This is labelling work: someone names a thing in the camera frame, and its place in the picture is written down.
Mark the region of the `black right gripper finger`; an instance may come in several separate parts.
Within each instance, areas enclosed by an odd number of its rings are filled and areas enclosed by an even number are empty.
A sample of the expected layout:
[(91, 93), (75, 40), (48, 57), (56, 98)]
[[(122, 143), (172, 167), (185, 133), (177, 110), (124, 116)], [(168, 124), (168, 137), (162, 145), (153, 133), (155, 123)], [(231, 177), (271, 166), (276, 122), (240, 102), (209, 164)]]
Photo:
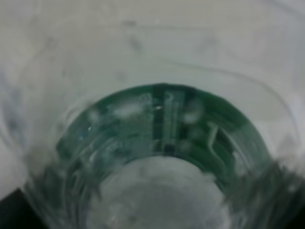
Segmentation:
[(29, 224), (30, 216), (31, 207), (19, 189), (0, 201), (1, 229), (25, 229)]

